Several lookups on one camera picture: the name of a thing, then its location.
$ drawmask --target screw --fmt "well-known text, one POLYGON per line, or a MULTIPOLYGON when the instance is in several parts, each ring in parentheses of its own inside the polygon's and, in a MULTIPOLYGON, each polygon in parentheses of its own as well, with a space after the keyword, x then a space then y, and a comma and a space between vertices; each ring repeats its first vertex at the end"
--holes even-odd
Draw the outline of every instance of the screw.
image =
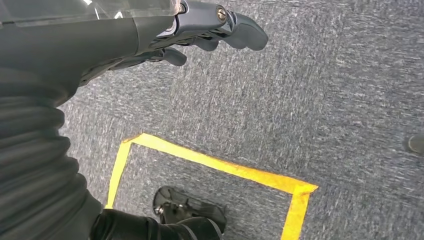
POLYGON ((154 213, 159 215, 164 213, 164 209, 162 207, 157 207, 154 209, 154 213))
POLYGON ((221 22, 224 22, 227 19, 227 12, 222 6, 218 6, 216 10, 216 15, 221 22))

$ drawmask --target yellow tape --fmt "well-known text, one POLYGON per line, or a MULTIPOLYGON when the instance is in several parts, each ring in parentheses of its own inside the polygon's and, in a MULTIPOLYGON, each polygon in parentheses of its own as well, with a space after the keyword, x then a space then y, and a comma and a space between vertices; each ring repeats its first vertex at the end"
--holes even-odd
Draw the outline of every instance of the yellow tape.
POLYGON ((128 155, 130 154, 131 143, 131 140, 124 140, 119 146, 115 164, 113 165, 112 176, 110 177, 109 193, 107 195, 107 203, 104 207, 105 209, 112 209, 114 207, 121 176, 124 172, 128 155))
POLYGON ((293 196, 291 199, 290 208, 287 212, 281 240, 299 239, 302 231, 303 221, 308 209, 310 193, 315 191, 318 186, 288 176, 249 168, 207 156, 205 154, 195 152, 188 148, 175 145, 145 133, 133 139, 125 140, 119 147, 115 165, 112 171, 112 176, 110 178, 109 193, 105 208, 113 208, 119 182, 124 171, 132 143, 155 149, 160 152, 164 152, 194 163, 202 164, 207 167, 292 194, 293 196))

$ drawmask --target small black object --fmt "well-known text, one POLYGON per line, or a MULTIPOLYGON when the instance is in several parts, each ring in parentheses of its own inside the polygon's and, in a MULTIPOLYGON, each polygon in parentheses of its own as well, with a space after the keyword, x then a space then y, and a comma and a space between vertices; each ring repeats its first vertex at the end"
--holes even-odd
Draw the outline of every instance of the small black object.
POLYGON ((416 134, 408 138, 406 147, 411 152, 424 154, 424 134, 416 134))
POLYGON ((198 200, 170 186, 157 190, 153 199, 153 212, 161 224, 176 224, 194 217, 205 217, 216 223, 224 233, 227 225, 224 209, 216 204, 198 200))

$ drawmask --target transparent plastic panel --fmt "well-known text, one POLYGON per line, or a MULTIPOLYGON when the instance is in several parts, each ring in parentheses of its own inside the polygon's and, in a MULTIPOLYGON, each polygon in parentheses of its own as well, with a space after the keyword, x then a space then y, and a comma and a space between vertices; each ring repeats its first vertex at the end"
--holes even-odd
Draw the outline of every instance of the transparent plastic panel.
POLYGON ((173 16, 181 0, 0 0, 0 22, 19 26, 173 16))

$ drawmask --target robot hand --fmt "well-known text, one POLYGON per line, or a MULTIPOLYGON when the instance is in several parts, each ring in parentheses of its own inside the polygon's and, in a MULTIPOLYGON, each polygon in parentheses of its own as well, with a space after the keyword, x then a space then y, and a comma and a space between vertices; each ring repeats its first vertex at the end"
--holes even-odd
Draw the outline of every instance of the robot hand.
POLYGON ((144 62, 167 61, 175 66, 186 63, 187 57, 172 45, 195 45, 214 51, 219 41, 235 49, 262 50, 268 43, 264 30, 250 17, 232 12, 221 5, 182 0, 172 26, 160 33, 143 53, 111 67, 118 70, 144 62))

